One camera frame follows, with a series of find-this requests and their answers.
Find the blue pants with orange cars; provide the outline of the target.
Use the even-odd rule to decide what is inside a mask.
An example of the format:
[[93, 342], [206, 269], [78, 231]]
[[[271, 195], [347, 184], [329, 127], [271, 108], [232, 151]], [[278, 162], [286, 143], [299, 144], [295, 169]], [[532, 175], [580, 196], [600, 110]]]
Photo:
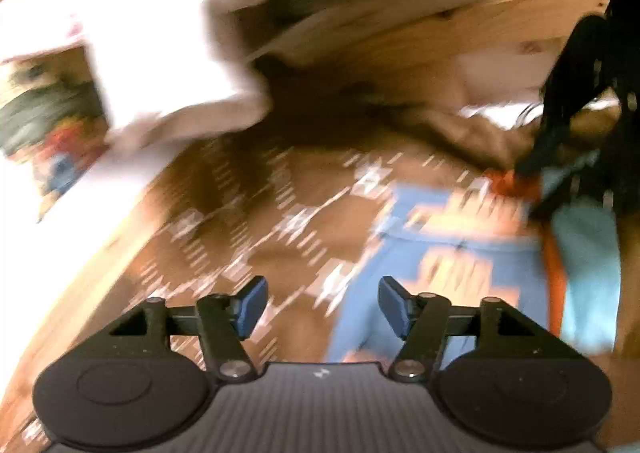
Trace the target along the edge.
[[378, 306], [378, 282], [393, 277], [416, 295], [455, 306], [498, 297], [541, 326], [549, 323], [548, 279], [538, 230], [521, 199], [472, 188], [399, 185], [376, 225], [374, 255], [341, 283], [326, 358], [386, 361], [402, 346]]

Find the orange and blue striped sheet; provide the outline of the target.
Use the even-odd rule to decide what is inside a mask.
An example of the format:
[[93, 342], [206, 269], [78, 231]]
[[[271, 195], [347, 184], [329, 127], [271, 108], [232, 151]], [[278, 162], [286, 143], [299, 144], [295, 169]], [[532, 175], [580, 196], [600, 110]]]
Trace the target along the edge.
[[615, 218], [588, 199], [555, 211], [548, 233], [492, 246], [491, 295], [585, 355], [614, 349], [620, 306]]

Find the brown PF patterned duvet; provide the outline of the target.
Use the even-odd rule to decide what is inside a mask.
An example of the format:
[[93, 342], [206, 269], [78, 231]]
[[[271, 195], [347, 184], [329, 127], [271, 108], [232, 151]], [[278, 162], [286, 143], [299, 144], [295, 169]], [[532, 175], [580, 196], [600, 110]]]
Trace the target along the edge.
[[372, 225], [401, 183], [460, 187], [532, 146], [536, 121], [410, 113], [392, 129], [362, 115], [334, 128], [302, 118], [189, 146], [105, 156], [35, 236], [1, 257], [1, 447], [39, 452], [38, 374], [139, 301], [188, 303], [256, 274], [273, 307], [255, 353], [315, 359], [332, 322], [306, 287], [326, 265], [373, 255]]

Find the colourful dark bird poster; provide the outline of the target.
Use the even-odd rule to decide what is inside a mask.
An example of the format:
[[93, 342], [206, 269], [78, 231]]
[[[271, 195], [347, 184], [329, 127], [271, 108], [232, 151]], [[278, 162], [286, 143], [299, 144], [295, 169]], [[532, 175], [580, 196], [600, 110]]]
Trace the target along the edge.
[[104, 154], [107, 130], [84, 49], [1, 65], [1, 156], [38, 220]]

